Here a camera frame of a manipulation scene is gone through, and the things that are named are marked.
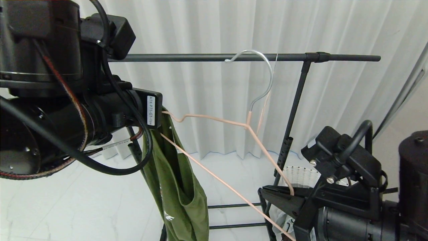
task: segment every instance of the clothes hanger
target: clothes hanger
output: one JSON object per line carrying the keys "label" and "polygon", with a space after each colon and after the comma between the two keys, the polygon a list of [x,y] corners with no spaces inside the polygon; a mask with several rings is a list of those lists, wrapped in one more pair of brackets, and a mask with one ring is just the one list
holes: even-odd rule
{"label": "clothes hanger", "polygon": [[[264,54],[262,54],[261,52],[257,51],[257,50],[243,50],[239,53],[237,53],[232,59],[227,59],[225,60],[225,62],[233,62],[237,57],[239,57],[241,54],[243,53],[247,53],[247,52],[252,52],[255,53],[257,55],[259,55],[267,64],[268,68],[269,68],[269,72],[270,72],[270,81],[269,81],[269,85],[268,88],[266,89],[266,91],[261,94],[260,96],[258,96],[257,98],[255,98],[250,105],[250,109],[248,111],[248,116],[247,116],[247,121],[246,123],[241,123],[241,122],[236,122],[236,121],[231,121],[231,120],[225,120],[225,119],[221,119],[221,118],[217,118],[217,117],[213,117],[213,116],[209,116],[209,115],[204,115],[204,114],[185,114],[184,117],[182,119],[178,119],[176,118],[171,112],[169,111],[162,111],[163,114],[168,114],[171,116],[172,119],[174,119],[177,122],[182,122],[184,121],[184,119],[186,117],[200,117],[200,118],[207,118],[207,119],[211,119],[214,121],[219,121],[219,122],[223,122],[223,123],[227,123],[227,124],[232,124],[232,125],[236,125],[236,126],[241,126],[244,127],[244,129],[248,130],[251,134],[251,136],[254,138],[254,140],[256,141],[256,143],[259,145],[259,147],[261,148],[262,152],[265,154],[265,156],[269,159],[269,161],[273,164],[273,166],[275,167],[275,169],[278,171],[278,174],[281,175],[281,177],[284,179],[284,181],[287,183],[289,189],[290,189],[290,195],[294,196],[294,189],[293,186],[291,185],[290,181],[288,180],[288,178],[284,175],[284,173],[282,172],[281,168],[279,168],[279,166],[275,163],[275,161],[272,159],[272,157],[270,156],[270,154],[268,153],[268,151],[266,150],[266,148],[264,147],[264,145],[262,144],[262,142],[259,140],[259,138],[257,137],[257,135],[254,133],[253,129],[250,126],[250,121],[251,121],[251,115],[252,115],[252,111],[253,111],[253,106],[254,104],[260,100],[261,98],[265,97],[266,95],[270,94],[270,89],[272,88],[272,83],[273,83],[273,70],[272,70],[272,66],[269,63],[269,60],[266,58],[266,56]],[[265,101],[265,105],[263,107],[262,112],[264,112],[264,109],[266,107],[266,103],[267,103],[267,99]],[[261,124],[261,120],[262,120],[262,116],[259,120],[259,126],[258,129],[260,127]],[[295,239],[290,236],[289,233],[285,232],[279,225],[277,225],[273,220],[271,220],[266,214],[264,214],[263,212],[261,212],[258,208],[256,208],[250,201],[248,201],[246,198],[244,198],[238,191],[236,191],[235,189],[233,189],[230,185],[228,185],[225,181],[223,181],[221,178],[219,178],[218,176],[216,176],[214,173],[212,173],[210,170],[208,170],[206,167],[204,167],[199,161],[197,161],[196,159],[194,159],[189,153],[187,153],[185,150],[183,150],[182,148],[180,148],[177,144],[175,144],[175,142],[171,141],[170,139],[168,139],[166,136],[164,136],[162,133],[160,134],[164,139],[166,139],[169,143],[171,143],[172,145],[174,145],[177,149],[179,149],[182,153],[184,153],[186,156],[188,156],[191,160],[193,160],[194,162],[196,162],[199,166],[201,166],[204,170],[206,170],[210,175],[212,175],[214,178],[216,178],[218,181],[220,181],[221,183],[223,183],[226,187],[228,187],[230,190],[232,190],[236,195],[238,195],[242,200],[244,200],[250,207],[252,207],[253,209],[255,209],[258,213],[260,213],[266,220],[268,220],[273,226],[275,226],[277,229],[279,229],[282,233],[284,233],[287,237],[289,237],[292,241],[295,241]]]}

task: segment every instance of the green garment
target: green garment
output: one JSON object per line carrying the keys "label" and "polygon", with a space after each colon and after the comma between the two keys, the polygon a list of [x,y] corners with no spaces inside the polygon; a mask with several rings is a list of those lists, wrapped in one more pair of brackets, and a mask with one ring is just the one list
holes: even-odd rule
{"label": "green garment", "polygon": [[152,130],[153,155],[144,167],[143,174],[165,222],[168,240],[208,241],[205,192],[193,174],[188,157],[178,154],[176,148],[160,133],[183,147],[171,117],[162,114],[161,127]]}

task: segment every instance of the white curtain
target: white curtain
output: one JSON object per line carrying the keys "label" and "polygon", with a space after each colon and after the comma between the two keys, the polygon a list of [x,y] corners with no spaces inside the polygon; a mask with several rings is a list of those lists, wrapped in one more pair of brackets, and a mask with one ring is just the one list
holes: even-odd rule
{"label": "white curtain", "polygon": [[[89,1],[80,14],[95,13]],[[263,53],[381,55],[380,62],[311,65],[291,131],[299,153],[324,126],[352,134],[365,119],[380,125],[428,42],[428,1],[328,0],[105,0],[106,12],[126,17],[137,39],[133,54]],[[271,62],[275,77],[259,137],[278,152],[300,75],[301,62]],[[114,74],[137,88],[163,94],[177,117],[209,114],[244,122],[251,101],[269,82],[263,62],[111,63]],[[263,106],[253,110],[253,129]],[[189,152],[237,151],[259,156],[241,127],[205,119],[176,124]],[[117,133],[115,140],[126,132]],[[119,148],[125,157],[126,146]]]}

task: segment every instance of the silver metal hook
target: silver metal hook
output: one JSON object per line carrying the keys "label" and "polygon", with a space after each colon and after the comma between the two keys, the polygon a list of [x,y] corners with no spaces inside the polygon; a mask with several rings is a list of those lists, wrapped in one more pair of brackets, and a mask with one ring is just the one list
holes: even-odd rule
{"label": "silver metal hook", "polygon": [[269,63],[268,58],[266,58],[266,56],[265,56],[264,54],[260,53],[260,52],[259,52],[259,51],[257,51],[257,50],[253,50],[253,49],[246,49],[246,50],[243,50],[243,51],[241,51],[241,52],[239,52],[239,53],[235,54],[235,56],[233,56],[233,58],[232,58],[232,59],[226,59],[226,60],[224,60],[224,61],[225,61],[225,62],[233,62],[233,61],[235,61],[235,59],[236,59],[237,57],[239,57],[239,55],[241,55],[241,54],[243,54],[243,53],[248,53],[248,52],[250,52],[250,53],[254,53],[254,54],[256,54],[256,55],[260,56],[260,57],[261,57],[261,58],[266,62],[267,66],[269,67],[269,72],[270,72],[270,81],[269,81],[269,86],[267,87],[266,91],[265,91],[263,94],[261,94],[259,97],[255,98],[255,99],[253,100],[253,102],[251,102],[251,105],[250,105],[250,111],[253,111],[253,106],[254,106],[254,104],[255,104],[258,100],[260,100],[261,98],[265,97],[265,96],[269,93],[270,89],[272,88],[272,84],[273,84],[273,70],[272,70],[272,66],[271,66],[271,65],[270,65],[270,63]]}

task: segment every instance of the white logo on garment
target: white logo on garment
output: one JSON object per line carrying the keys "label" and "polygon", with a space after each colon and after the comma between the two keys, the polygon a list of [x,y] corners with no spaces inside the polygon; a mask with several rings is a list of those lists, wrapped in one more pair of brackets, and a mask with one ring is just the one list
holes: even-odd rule
{"label": "white logo on garment", "polygon": [[168,215],[165,211],[163,211],[163,215],[165,216],[165,218],[166,218],[168,221],[172,221],[172,220],[174,219],[174,217],[173,217],[173,216]]}

